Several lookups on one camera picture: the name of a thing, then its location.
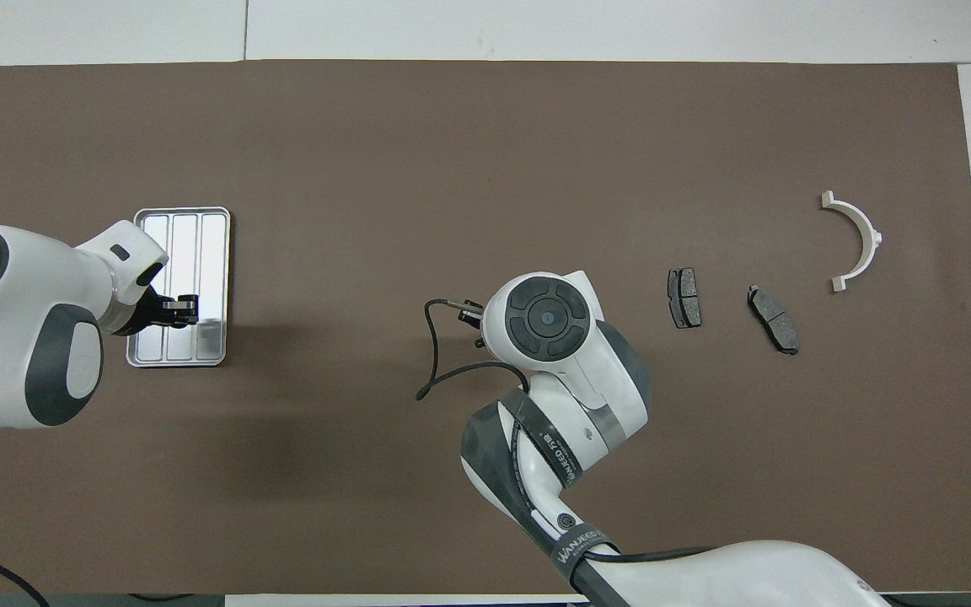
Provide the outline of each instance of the white floor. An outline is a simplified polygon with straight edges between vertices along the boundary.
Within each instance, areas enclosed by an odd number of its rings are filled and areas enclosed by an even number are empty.
[[[0,65],[321,57],[971,64],[971,0],[0,0]]]

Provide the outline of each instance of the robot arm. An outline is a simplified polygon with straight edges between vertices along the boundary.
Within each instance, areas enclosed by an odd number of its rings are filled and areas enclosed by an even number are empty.
[[[639,357],[605,323],[582,272],[517,277],[480,326],[497,358],[537,373],[527,393],[513,389],[470,418],[463,468],[591,603],[885,606],[847,567],[797,543],[622,556],[560,493],[646,423],[651,388]]]
[[[157,321],[139,311],[166,299],[149,287],[166,261],[124,220],[76,249],[0,226],[0,427],[58,426],[77,415],[103,370],[100,333]],[[173,322],[190,322],[189,303]]]

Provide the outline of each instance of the brake pad friction material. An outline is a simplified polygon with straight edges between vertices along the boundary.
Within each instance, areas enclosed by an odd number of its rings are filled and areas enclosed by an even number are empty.
[[[793,325],[793,319],[786,314],[786,309],[782,308],[774,296],[759,288],[758,284],[753,284],[748,290],[748,306],[755,313],[759,322],[763,323],[770,341],[774,342],[775,348],[779,352],[789,354],[794,357],[799,351],[801,343],[797,338],[797,328]]]
[[[677,328],[694,328],[702,325],[699,311],[699,294],[695,287],[695,270],[673,268],[669,270],[669,311]]]

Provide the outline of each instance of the brown mat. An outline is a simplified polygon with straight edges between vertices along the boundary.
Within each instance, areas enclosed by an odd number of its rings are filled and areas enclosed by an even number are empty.
[[[886,241],[859,256],[833,189]],[[421,304],[585,269],[651,423],[567,496],[629,552],[787,539],[971,588],[971,195],[952,66],[246,62],[0,68],[0,223],[235,219],[228,360],[127,366],[0,432],[0,561],[44,592],[565,592],[459,466],[504,373],[413,395]],[[705,326],[675,330],[667,269]],[[801,334],[775,352],[768,288]],[[482,357],[438,322],[443,368]],[[10,585],[0,580],[0,591]]]

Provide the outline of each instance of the aluminum tray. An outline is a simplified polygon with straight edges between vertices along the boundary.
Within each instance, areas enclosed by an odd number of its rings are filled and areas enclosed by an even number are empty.
[[[216,366],[227,354],[231,212],[223,207],[143,208],[134,223],[158,242],[169,261],[152,287],[159,295],[200,297],[196,326],[151,326],[126,338],[135,368]]]

